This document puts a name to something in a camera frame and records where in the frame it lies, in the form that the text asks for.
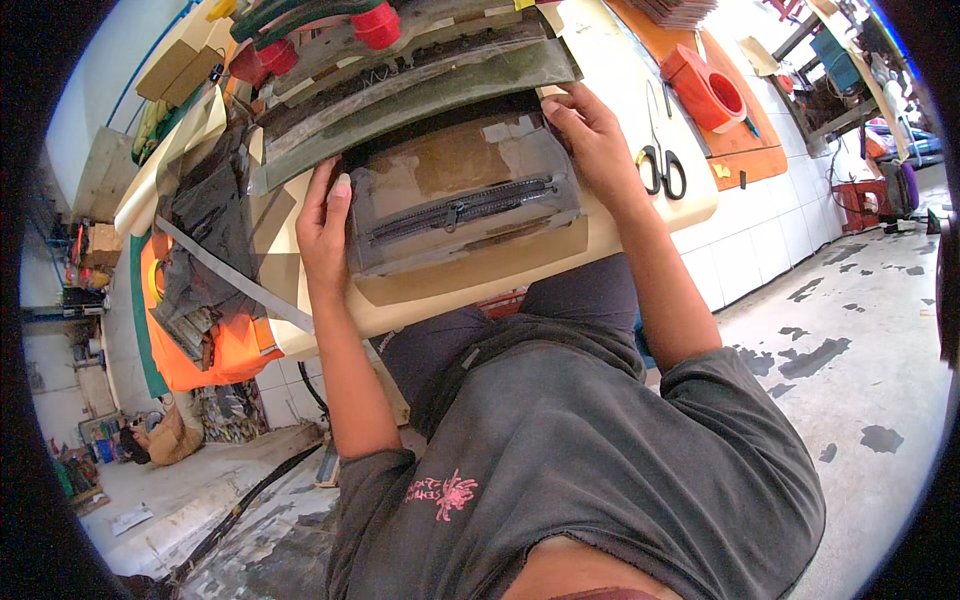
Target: metal ruler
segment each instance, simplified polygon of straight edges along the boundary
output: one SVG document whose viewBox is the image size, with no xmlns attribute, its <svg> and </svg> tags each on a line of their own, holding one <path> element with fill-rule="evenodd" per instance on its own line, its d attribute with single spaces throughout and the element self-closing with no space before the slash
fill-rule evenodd
<svg viewBox="0 0 960 600">
<path fill-rule="evenodd" d="M 275 312 L 284 321 L 289 321 L 298 329 L 301 329 L 310 335 L 314 335 L 313 317 L 306 314 L 296 306 L 293 306 L 286 300 L 279 298 L 276 294 L 268 291 L 263 286 L 258 285 L 255 281 L 251 281 L 250 279 L 246 278 L 242 273 L 229 266 L 226 262 L 204 250 L 204 248 L 201 247 L 201 245 L 197 242 L 193 241 L 189 235 L 175 228 L 163 217 L 157 215 L 156 224 L 158 227 L 163 229 L 164 232 L 170 235 L 170 237 L 174 238 L 177 243 L 186 248 L 188 252 L 196 256 L 197 260 L 202 262 L 207 269 L 220 276 L 224 281 L 240 290 L 250 298 L 260 302 Z"/>
</svg>

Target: paper stack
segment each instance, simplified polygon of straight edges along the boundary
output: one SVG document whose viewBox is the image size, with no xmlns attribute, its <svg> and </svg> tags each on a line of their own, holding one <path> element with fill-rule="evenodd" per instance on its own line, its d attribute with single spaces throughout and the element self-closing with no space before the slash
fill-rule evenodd
<svg viewBox="0 0 960 600">
<path fill-rule="evenodd" d="M 696 29 L 716 0 L 629 0 L 663 29 Z"/>
</svg>

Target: pink graphic print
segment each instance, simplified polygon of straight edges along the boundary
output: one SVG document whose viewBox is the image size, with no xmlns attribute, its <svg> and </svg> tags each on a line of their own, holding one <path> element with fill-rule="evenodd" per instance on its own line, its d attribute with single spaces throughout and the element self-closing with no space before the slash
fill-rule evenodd
<svg viewBox="0 0 960 600">
<path fill-rule="evenodd" d="M 473 488 L 478 484 L 473 479 L 459 477 L 460 470 L 454 469 L 453 476 L 442 483 L 439 479 L 426 477 L 413 482 L 407 488 L 403 502 L 411 500 L 436 500 L 440 510 L 437 511 L 437 520 L 450 521 L 450 509 L 464 510 L 464 506 L 473 499 Z"/>
</svg>

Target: orange cutting mat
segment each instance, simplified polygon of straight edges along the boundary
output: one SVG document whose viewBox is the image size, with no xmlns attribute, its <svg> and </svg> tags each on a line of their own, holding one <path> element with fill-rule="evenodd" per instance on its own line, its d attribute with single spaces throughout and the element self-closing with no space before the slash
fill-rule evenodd
<svg viewBox="0 0 960 600">
<path fill-rule="evenodd" d="M 625 0 L 607 0 L 607 4 L 640 38 L 657 62 L 665 59 L 677 44 L 697 51 L 693 32 L 661 29 L 645 12 Z M 725 190 L 739 185 L 740 171 L 746 172 L 747 182 L 786 173 L 786 154 L 780 146 L 780 138 L 753 90 L 713 36 L 707 31 L 701 31 L 700 38 L 707 53 L 707 64 L 726 75 L 740 90 L 747 106 L 747 116 L 760 134 L 760 137 L 756 137 L 745 124 L 737 125 L 726 133 L 714 133 L 700 128 L 710 150 L 708 163 L 721 164 L 731 172 L 729 177 L 717 177 L 716 172 L 713 172 L 717 188 Z"/>
</svg>

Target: purple object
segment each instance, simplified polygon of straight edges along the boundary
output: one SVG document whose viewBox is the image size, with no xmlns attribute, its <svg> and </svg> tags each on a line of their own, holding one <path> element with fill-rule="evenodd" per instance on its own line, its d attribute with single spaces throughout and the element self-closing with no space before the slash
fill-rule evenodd
<svg viewBox="0 0 960 600">
<path fill-rule="evenodd" d="M 909 162 L 904 162 L 900 169 L 903 172 L 903 182 L 906 183 L 906 196 L 910 206 L 910 212 L 917 209 L 920 205 L 920 188 L 917 186 L 917 174 Z"/>
</svg>

